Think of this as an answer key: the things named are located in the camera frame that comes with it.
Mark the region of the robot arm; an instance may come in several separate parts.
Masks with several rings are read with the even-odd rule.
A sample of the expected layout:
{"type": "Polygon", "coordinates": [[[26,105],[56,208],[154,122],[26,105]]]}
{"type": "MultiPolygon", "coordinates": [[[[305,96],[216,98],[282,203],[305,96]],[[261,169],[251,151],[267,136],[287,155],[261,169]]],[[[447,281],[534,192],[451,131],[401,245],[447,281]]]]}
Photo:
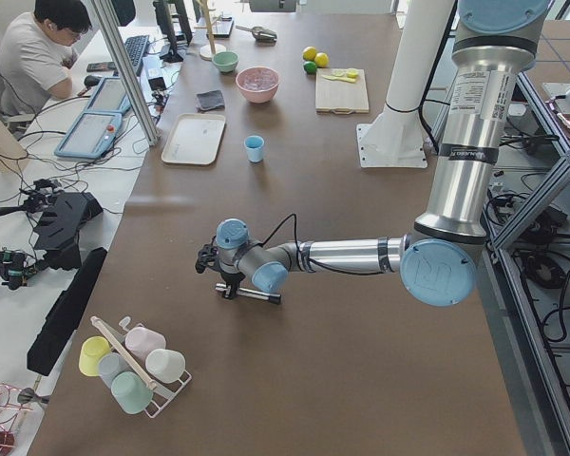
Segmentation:
{"type": "Polygon", "coordinates": [[[218,272],[234,296],[250,279],[275,294],[291,272],[349,276],[398,274],[432,306],[465,300],[476,282],[486,233],[481,213],[497,162],[519,74],[534,64],[546,1],[414,1],[391,74],[383,111],[357,135],[365,167],[415,167],[424,157],[422,104],[442,44],[454,38],[457,68],[426,211],[402,237],[294,240],[276,247],[250,236],[237,218],[218,225],[198,253],[196,270],[218,272]]]}

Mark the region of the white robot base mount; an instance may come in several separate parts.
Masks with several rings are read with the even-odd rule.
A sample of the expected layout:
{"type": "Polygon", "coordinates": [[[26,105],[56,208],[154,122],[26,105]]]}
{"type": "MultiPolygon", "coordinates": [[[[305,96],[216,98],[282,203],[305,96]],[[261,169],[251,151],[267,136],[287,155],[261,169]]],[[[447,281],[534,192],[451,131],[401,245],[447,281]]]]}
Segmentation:
{"type": "Polygon", "coordinates": [[[409,4],[384,109],[372,123],[357,126],[363,167],[427,166],[421,105],[455,13],[454,0],[415,0],[409,4]]]}

